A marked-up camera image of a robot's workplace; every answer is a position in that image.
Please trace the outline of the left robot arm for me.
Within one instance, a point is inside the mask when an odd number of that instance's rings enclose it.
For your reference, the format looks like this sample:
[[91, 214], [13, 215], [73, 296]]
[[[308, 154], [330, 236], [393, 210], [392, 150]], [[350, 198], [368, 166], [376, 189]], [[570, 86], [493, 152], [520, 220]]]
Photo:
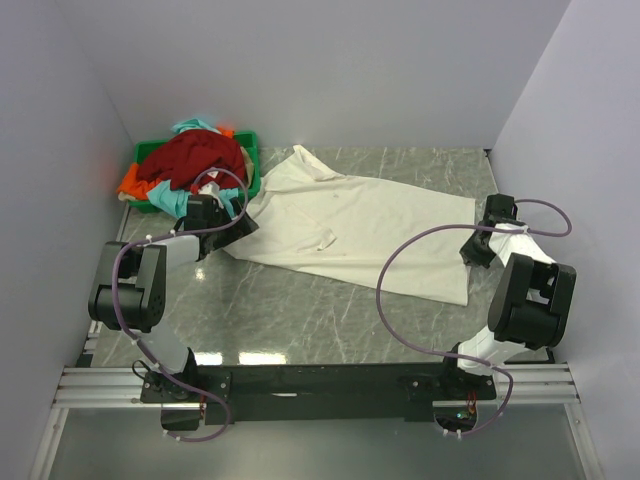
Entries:
[[193, 399], [200, 378], [193, 351], [164, 320], [167, 274], [258, 229], [239, 200], [226, 208], [210, 195], [195, 195], [169, 233], [110, 241], [102, 248], [88, 300], [90, 318], [129, 337], [148, 360], [151, 377], [164, 380], [176, 401]]

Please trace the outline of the cream white t-shirt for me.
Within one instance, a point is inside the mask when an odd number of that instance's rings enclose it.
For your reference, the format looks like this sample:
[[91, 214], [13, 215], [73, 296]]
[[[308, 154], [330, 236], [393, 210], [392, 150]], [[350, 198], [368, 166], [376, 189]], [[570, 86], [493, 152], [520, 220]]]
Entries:
[[301, 145], [262, 179], [248, 205], [254, 233], [226, 247], [237, 260], [464, 306], [459, 250], [472, 199], [338, 173]]

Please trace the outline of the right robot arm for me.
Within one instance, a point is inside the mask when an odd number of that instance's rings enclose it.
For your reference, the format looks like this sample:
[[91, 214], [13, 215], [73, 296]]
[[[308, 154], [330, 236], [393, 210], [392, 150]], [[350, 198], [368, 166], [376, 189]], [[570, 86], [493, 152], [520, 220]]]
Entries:
[[517, 212], [513, 197], [488, 196], [479, 222], [483, 229], [459, 250], [467, 266], [487, 268], [497, 260], [503, 273], [486, 326], [454, 347], [457, 358], [445, 360], [438, 378], [449, 398], [464, 397], [493, 375], [493, 365], [525, 351], [554, 347], [565, 333], [576, 270], [544, 253]]

